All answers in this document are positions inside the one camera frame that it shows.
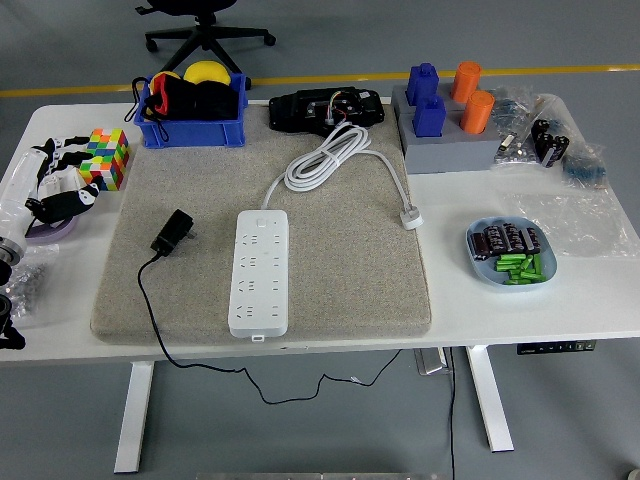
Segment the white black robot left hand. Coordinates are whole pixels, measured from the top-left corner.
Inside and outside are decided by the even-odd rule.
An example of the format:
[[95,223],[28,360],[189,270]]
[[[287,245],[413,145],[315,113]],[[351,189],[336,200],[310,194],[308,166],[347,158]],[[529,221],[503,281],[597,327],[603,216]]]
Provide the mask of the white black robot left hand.
[[33,221],[51,225],[91,209],[104,185],[101,175],[85,181],[79,167],[94,155],[71,151],[88,136],[50,138],[26,150],[1,195],[1,238],[20,243]]

